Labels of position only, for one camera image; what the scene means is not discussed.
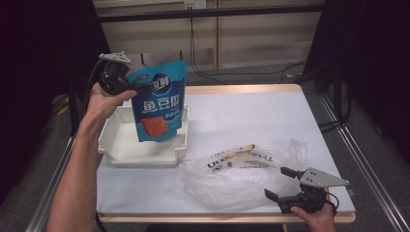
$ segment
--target wooden table edge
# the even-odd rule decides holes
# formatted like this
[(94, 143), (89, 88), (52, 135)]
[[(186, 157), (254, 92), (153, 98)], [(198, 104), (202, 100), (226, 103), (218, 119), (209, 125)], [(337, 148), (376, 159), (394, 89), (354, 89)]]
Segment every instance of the wooden table edge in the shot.
[[(304, 223), (294, 215), (275, 214), (104, 214), (99, 213), (103, 222), (139, 223)], [(354, 212), (337, 213), (335, 223), (351, 223), (356, 219)]]
[(186, 94), (245, 94), (273, 92), (302, 92), (297, 84), (260, 84), (260, 85), (213, 85), (187, 86)]

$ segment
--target white plastic tray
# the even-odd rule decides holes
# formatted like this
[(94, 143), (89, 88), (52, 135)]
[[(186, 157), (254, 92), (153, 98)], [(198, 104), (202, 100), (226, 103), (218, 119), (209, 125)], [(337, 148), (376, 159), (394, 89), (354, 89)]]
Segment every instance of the white plastic tray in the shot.
[(102, 129), (99, 153), (103, 153), (113, 165), (174, 166), (187, 153), (189, 111), (186, 105), (182, 127), (171, 139), (162, 143), (139, 142), (132, 108), (117, 107)]

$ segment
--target white tabletop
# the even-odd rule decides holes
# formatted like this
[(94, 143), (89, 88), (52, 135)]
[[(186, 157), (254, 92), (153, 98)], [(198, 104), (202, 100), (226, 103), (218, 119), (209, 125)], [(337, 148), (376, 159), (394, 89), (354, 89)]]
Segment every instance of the white tabletop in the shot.
[[(187, 91), (190, 127), (187, 155), (182, 161), (209, 157), (234, 145), (254, 143), (276, 149), (294, 138), (307, 144), (306, 167), (339, 176), (303, 92), (299, 86), (290, 87), (281, 91), (273, 85), (262, 93)], [(253, 91), (247, 88), (242, 92)], [(331, 193), (340, 201), (338, 215), (348, 216), (340, 221), (354, 220), (355, 209), (346, 188), (331, 188)], [(276, 222), (299, 221), (281, 215), (275, 202), (243, 212), (216, 214), (185, 191), (178, 168), (120, 168), (105, 158), (98, 170), (97, 210), (105, 221), (186, 222), (190, 218), (193, 222), (247, 222), (241, 217), (251, 217), (253, 222), (271, 222), (271, 216)]]

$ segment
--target plastic wrapper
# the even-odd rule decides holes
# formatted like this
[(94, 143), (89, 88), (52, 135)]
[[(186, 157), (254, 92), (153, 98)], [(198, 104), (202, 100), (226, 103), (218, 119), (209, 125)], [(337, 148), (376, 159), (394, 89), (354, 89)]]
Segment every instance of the plastic wrapper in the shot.
[(182, 183), (213, 211), (238, 212), (275, 204), (264, 189), (279, 197), (300, 192), (299, 181), (280, 173), (283, 166), (305, 170), (307, 145), (295, 139), (282, 148), (236, 146), (214, 156), (183, 162)]

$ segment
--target dark background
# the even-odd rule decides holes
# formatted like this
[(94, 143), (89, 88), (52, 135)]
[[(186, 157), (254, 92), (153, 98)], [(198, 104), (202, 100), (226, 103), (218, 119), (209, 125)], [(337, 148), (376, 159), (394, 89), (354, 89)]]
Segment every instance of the dark background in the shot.
[(53, 18), (96, 15), (92, 1), (8, 1), (1, 8), (2, 151), (0, 202), (35, 154), (52, 99), (82, 100), (101, 53), (108, 53), (97, 24), (53, 23)]
[[(327, 1), (335, 2), (349, 7), (322, 14), (304, 73), (330, 63), (313, 77), (316, 90), (326, 92), (339, 67), (342, 80), (409, 159), (409, 1)], [(100, 25), (53, 22), (96, 15), (91, 0), (9, 1), (0, 15), (2, 202), (35, 154), (52, 99), (72, 84), (82, 101), (99, 54), (110, 51)]]

